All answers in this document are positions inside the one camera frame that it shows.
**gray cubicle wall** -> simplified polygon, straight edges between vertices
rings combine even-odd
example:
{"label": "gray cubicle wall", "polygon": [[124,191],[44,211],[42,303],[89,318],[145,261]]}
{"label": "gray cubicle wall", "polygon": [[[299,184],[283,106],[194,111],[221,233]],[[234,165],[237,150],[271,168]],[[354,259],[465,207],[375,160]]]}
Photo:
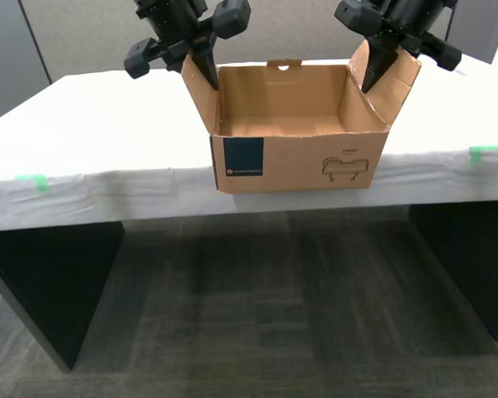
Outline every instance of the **gray cubicle wall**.
{"label": "gray cubicle wall", "polygon": [[50,84],[17,0],[0,0],[0,116]]}
{"label": "gray cubicle wall", "polygon": [[459,0],[448,41],[491,63],[498,48],[498,0]]}

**green tape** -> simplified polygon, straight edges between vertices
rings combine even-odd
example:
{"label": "green tape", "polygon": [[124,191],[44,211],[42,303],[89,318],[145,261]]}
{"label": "green tape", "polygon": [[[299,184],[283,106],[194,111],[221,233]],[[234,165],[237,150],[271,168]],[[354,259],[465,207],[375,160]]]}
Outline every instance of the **green tape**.
{"label": "green tape", "polygon": [[495,145],[486,147],[471,147],[471,163],[472,166],[477,166],[481,163],[481,155],[484,152],[498,151],[498,147]]}
{"label": "green tape", "polygon": [[33,174],[32,176],[16,176],[16,180],[33,180],[35,181],[35,185],[37,186],[37,190],[40,193],[46,193],[50,191],[50,187],[48,186],[48,181],[46,177],[42,174]]}

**box flap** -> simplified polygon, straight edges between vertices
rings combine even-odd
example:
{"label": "box flap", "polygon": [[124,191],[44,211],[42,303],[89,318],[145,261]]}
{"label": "box flap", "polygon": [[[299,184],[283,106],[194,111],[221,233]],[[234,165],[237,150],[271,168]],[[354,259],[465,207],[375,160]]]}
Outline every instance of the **box flap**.
{"label": "box flap", "polygon": [[[421,63],[402,47],[397,50],[398,59],[383,75],[378,83],[365,94],[376,113],[391,126],[397,118],[404,101],[408,97]],[[348,68],[358,87],[361,88],[367,63],[369,61],[369,44],[364,41],[350,59]]]}
{"label": "box flap", "polygon": [[211,135],[219,133],[215,131],[219,98],[217,91],[210,86],[205,76],[203,76],[196,64],[193,63],[191,55],[188,55],[186,60],[184,60],[181,76],[208,133]]}

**dark blue label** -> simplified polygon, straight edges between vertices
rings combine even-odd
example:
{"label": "dark blue label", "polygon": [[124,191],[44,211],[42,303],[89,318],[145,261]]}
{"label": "dark blue label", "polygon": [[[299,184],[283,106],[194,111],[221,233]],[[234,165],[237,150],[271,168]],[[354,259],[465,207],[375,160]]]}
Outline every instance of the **dark blue label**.
{"label": "dark blue label", "polygon": [[263,138],[225,138],[223,147],[228,177],[254,177],[263,174]]}

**white tablecloth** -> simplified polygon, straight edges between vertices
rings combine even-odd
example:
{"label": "white tablecloth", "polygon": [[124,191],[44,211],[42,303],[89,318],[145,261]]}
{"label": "white tablecloth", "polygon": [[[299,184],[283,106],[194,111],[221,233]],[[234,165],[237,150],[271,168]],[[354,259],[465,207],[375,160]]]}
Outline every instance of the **white tablecloth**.
{"label": "white tablecloth", "polygon": [[469,149],[498,147],[498,75],[468,57],[453,73],[421,61],[371,188],[252,195],[216,192],[208,133],[179,75],[67,76],[0,119],[0,230],[498,200],[498,150],[472,162]]}

